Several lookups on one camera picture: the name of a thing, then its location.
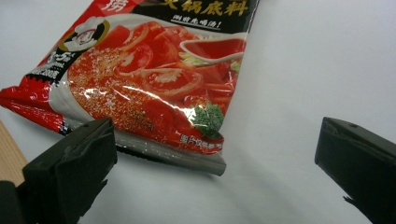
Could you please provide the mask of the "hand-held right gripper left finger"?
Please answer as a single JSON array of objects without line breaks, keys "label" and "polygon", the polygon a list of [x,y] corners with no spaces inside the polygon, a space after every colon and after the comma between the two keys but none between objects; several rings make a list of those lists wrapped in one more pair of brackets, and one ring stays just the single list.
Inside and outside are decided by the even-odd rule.
[{"label": "hand-held right gripper left finger", "polygon": [[78,224],[117,163],[110,118],[89,121],[22,168],[27,224]]}]

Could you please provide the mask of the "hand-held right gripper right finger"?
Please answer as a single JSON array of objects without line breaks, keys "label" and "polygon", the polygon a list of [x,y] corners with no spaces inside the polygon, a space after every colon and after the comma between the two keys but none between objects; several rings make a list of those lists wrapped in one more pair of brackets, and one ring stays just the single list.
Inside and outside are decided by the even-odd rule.
[{"label": "hand-held right gripper right finger", "polygon": [[324,118],[318,165],[373,224],[396,224],[396,144],[359,125]]}]

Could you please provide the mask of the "red soup base packet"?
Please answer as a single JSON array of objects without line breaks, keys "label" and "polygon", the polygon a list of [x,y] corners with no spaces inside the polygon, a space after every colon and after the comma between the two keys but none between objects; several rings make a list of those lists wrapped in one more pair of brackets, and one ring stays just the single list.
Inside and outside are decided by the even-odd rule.
[{"label": "red soup base packet", "polygon": [[111,118],[121,151],[222,175],[259,1],[92,0],[0,106],[61,134]]}]

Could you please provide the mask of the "wooden board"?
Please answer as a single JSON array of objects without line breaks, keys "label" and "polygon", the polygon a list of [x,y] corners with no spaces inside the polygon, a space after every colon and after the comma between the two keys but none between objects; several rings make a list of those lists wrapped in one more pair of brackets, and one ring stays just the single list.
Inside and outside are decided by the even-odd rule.
[{"label": "wooden board", "polygon": [[0,180],[20,185],[24,181],[22,168],[26,164],[27,160],[0,120]]}]

